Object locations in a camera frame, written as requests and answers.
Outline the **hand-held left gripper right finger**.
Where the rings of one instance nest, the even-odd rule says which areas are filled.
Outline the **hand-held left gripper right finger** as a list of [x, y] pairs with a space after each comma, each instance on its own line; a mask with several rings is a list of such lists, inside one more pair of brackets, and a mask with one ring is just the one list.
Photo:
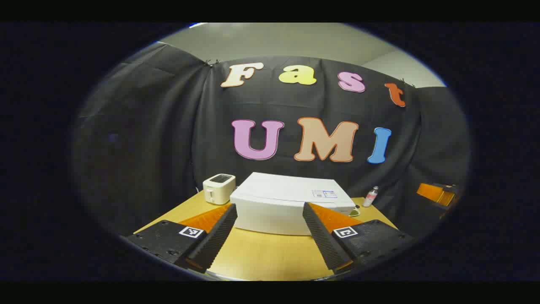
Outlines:
[[376, 267], [413, 245], [413, 237], [380, 220], [362, 222], [305, 202], [303, 219], [327, 268], [361, 272]]

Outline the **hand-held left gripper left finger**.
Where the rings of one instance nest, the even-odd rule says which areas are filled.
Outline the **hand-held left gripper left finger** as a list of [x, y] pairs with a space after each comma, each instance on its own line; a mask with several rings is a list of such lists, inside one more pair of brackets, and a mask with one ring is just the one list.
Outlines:
[[179, 223], [161, 220], [127, 240], [178, 267], [204, 274], [213, 264], [237, 220], [237, 207], [227, 204]]

